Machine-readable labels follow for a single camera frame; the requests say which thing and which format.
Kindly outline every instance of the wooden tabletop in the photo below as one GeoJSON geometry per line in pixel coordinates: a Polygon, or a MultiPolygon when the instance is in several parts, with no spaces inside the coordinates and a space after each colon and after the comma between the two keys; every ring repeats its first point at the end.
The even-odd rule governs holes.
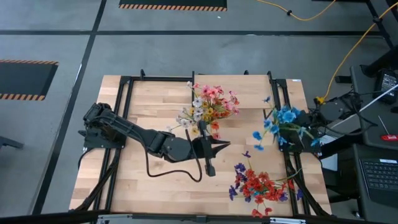
{"type": "MultiPolygon", "coordinates": [[[[119,80],[120,76],[104,76],[97,102],[113,106],[119,80]]],[[[234,165],[239,162],[247,164],[246,158],[241,154],[246,151],[252,155],[251,164],[256,172],[266,171],[271,179],[286,177],[283,155],[278,151],[277,144],[272,142],[271,135],[266,136],[266,140],[263,141],[266,144],[263,152],[253,148],[257,141],[253,139],[252,132],[262,129],[262,109],[271,108],[262,102],[264,98],[271,95],[268,76],[196,75],[195,82],[221,85],[224,90],[236,91],[241,102],[240,114],[220,120],[221,138],[231,141],[231,145],[219,152],[216,159],[212,159],[216,176],[208,177],[204,174],[200,183],[192,181],[186,174],[148,177],[142,146],[133,139],[127,139],[119,163],[112,212],[250,215],[252,209],[256,208],[253,201],[247,203],[242,196],[231,201],[228,195],[229,186],[234,184],[234,165]]],[[[287,84],[291,105],[307,110],[301,81],[287,80],[287,84]]],[[[146,129],[166,131],[166,126],[177,124],[175,117],[179,110],[191,105],[191,91],[185,85],[184,82],[135,81],[128,120],[146,129]]],[[[122,102],[126,97],[125,92],[127,91],[124,91],[122,102]]],[[[123,103],[121,106],[119,111],[123,111],[123,103]]],[[[173,133],[185,138],[182,128],[174,129],[173,133]]],[[[79,206],[93,190],[98,181],[103,155],[104,149],[94,149],[82,160],[70,208],[79,206]]],[[[171,164],[156,157],[150,157],[149,160],[151,174],[183,169],[189,171],[194,177],[198,177],[198,167],[194,160],[177,164],[171,164]]],[[[331,213],[319,161],[307,153],[301,155],[301,160],[306,186],[322,208],[331,213]]],[[[203,170],[204,164],[204,160],[201,159],[203,170]]],[[[106,185],[100,208],[104,208],[107,191],[106,185]]],[[[266,201],[266,205],[274,209],[273,215],[292,215],[289,201],[266,201]]],[[[298,203],[298,208],[300,213],[303,213],[301,202],[298,203]]]]}

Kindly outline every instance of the gray floor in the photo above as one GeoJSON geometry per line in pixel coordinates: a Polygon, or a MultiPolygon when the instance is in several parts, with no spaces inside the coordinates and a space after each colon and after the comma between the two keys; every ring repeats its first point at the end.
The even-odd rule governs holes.
{"type": "MultiPolygon", "coordinates": [[[[2,0],[0,31],[91,30],[100,2],[2,0]]],[[[311,0],[278,3],[294,9],[301,17],[310,17],[328,4],[311,0]]],[[[384,1],[374,4],[378,13],[386,9],[384,1]]],[[[256,1],[229,0],[227,12],[129,11],[117,6],[118,0],[107,1],[99,30],[352,31],[366,30],[372,23],[366,5],[356,3],[336,3],[311,22],[296,21],[279,9],[256,1]]],[[[386,17],[385,23],[397,43],[398,24],[391,16],[386,17]]],[[[0,35],[0,58],[60,62],[44,101],[0,100],[0,135],[25,143],[21,151],[4,147],[0,152],[0,217],[30,212],[88,38],[88,35],[0,35]]],[[[271,70],[276,78],[301,79],[308,106],[313,107],[313,97],[325,93],[335,68],[358,39],[356,36],[97,35],[43,212],[68,209],[83,145],[77,131],[83,127],[81,119],[95,101],[103,75],[138,75],[141,68],[147,75],[157,76],[190,76],[192,70],[220,75],[245,70],[263,74],[271,70]]],[[[351,65],[372,62],[387,50],[382,38],[366,38],[340,74],[348,75],[351,65]]],[[[349,85],[333,84],[330,96],[349,89],[349,85]]],[[[332,205],[333,213],[339,217],[350,217],[354,209],[352,202],[332,205]]]]}

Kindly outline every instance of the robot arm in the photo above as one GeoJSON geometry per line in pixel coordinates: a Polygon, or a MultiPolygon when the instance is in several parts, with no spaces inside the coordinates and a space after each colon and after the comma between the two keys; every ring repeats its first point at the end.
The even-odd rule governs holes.
{"type": "Polygon", "coordinates": [[[192,150],[197,157],[205,158],[206,173],[209,176],[215,175],[214,167],[210,159],[215,158],[216,154],[230,145],[228,141],[220,141],[206,136],[206,123],[200,121],[198,124],[201,136],[192,141],[175,137],[174,134],[153,129],[144,129],[132,122],[116,115],[110,105],[104,103],[94,104],[83,118],[86,132],[82,135],[85,141],[92,135],[99,141],[118,142],[125,136],[139,141],[145,150],[152,156],[164,158],[168,162],[182,162],[195,159],[192,150]],[[211,148],[211,144],[223,144],[211,148]]]}

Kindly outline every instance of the keyboard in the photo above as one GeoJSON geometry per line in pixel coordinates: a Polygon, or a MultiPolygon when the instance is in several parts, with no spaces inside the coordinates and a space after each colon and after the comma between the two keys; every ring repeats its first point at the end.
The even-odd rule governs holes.
{"type": "Polygon", "coordinates": [[[369,198],[375,202],[398,207],[398,161],[391,159],[361,159],[369,198]]]}

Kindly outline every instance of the white cable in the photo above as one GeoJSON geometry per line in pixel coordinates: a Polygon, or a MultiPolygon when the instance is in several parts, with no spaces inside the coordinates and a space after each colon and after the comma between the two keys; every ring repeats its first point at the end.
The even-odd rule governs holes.
{"type": "MultiPolygon", "coordinates": [[[[379,99],[382,98],[384,95],[388,94],[389,92],[391,92],[393,89],[395,89],[395,88],[397,88],[397,87],[398,87],[398,84],[396,84],[394,87],[391,87],[391,89],[387,90],[386,92],[384,92],[383,94],[381,94],[380,96],[378,96],[376,99],[374,99],[374,100],[372,100],[370,103],[368,103],[366,106],[362,107],[362,108],[359,110],[359,112],[362,112],[363,110],[365,110],[366,108],[368,108],[370,105],[372,105],[374,102],[376,102],[377,100],[379,100],[379,99]]],[[[330,127],[330,128],[334,128],[334,127],[336,127],[337,125],[339,125],[339,124],[345,122],[346,120],[348,120],[348,119],[350,119],[350,118],[352,118],[352,117],[354,117],[354,116],[356,116],[356,114],[353,114],[353,115],[349,116],[348,118],[346,118],[346,119],[340,121],[339,123],[333,125],[333,126],[330,127]]]]}

